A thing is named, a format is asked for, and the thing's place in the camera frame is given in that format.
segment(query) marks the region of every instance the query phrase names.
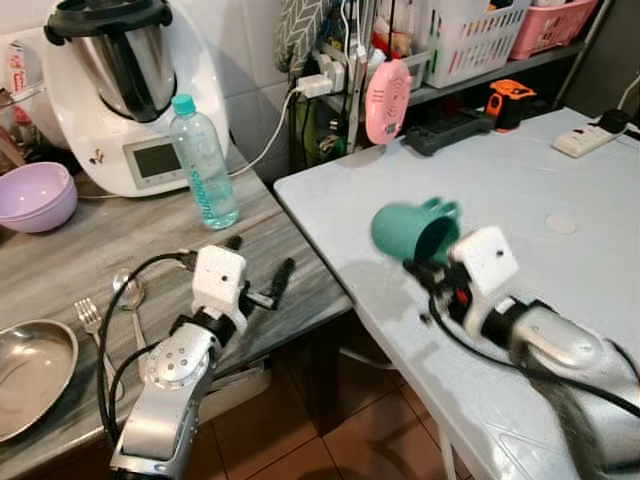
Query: teal cup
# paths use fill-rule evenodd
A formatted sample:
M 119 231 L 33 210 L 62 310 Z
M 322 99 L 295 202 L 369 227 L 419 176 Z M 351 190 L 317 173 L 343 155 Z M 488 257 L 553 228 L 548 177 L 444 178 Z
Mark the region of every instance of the teal cup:
M 380 251 L 400 261 L 448 264 L 449 246 L 460 238 L 459 217 L 458 204 L 439 197 L 420 206 L 391 204 L 373 217 L 371 236 Z

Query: fork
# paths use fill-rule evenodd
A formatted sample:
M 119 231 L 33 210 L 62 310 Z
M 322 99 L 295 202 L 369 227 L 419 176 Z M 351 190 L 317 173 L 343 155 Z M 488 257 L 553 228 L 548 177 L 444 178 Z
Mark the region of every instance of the fork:
M 100 336 L 98 335 L 98 332 L 102 325 L 102 316 L 100 316 L 98 308 L 89 297 L 78 300 L 73 304 L 73 306 L 76 308 L 78 319 L 82 323 L 84 331 L 93 337 L 93 341 L 96 342 L 96 346 L 100 348 Z M 113 364 L 106 353 L 102 358 L 102 362 L 104 363 L 104 369 L 107 374 L 107 387 L 109 388 L 109 391 L 111 391 L 113 377 L 116 374 L 116 370 L 113 368 Z M 123 395 L 124 387 L 122 386 L 122 382 L 118 382 L 118 385 L 116 386 L 116 400 L 120 400 Z

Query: metal spoon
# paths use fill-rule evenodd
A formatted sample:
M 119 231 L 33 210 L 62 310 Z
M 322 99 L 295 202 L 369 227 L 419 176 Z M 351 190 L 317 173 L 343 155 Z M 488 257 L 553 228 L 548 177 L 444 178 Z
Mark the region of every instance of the metal spoon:
M 113 279 L 113 291 L 117 292 L 120 287 L 127 281 L 129 278 L 129 270 L 126 268 L 122 268 L 118 270 L 115 278 Z M 147 342 L 144 339 L 144 334 L 142 333 L 142 327 L 140 326 L 140 319 L 138 318 L 138 306 L 142 303 L 144 299 L 144 289 L 142 288 L 142 284 L 138 282 L 137 279 L 133 279 L 127 285 L 122 296 L 120 297 L 120 301 L 118 301 L 118 306 L 123 310 L 131 312 L 131 320 L 133 322 L 133 331 L 136 336 L 136 347 L 138 350 L 147 346 Z M 149 354 L 145 353 L 138 357 L 138 375 L 140 375 L 140 379 L 144 382 L 147 377 L 147 360 L 149 359 Z

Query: pink basket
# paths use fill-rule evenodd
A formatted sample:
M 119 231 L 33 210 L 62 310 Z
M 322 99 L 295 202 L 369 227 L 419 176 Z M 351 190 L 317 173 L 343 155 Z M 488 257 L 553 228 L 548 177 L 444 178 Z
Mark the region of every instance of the pink basket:
M 591 15 L 598 0 L 577 0 L 558 7 L 529 7 L 510 57 L 529 58 L 558 45 L 568 45 Z

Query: plastic water bottle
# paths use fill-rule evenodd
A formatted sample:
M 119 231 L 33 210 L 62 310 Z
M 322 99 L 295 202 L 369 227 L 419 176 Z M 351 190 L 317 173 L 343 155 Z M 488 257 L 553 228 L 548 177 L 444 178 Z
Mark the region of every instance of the plastic water bottle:
M 233 225 L 238 206 L 216 128 L 208 117 L 196 112 L 191 95 L 176 95 L 171 103 L 176 113 L 170 128 L 171 143 L 200 207 L 202 221 L 214 229 Z

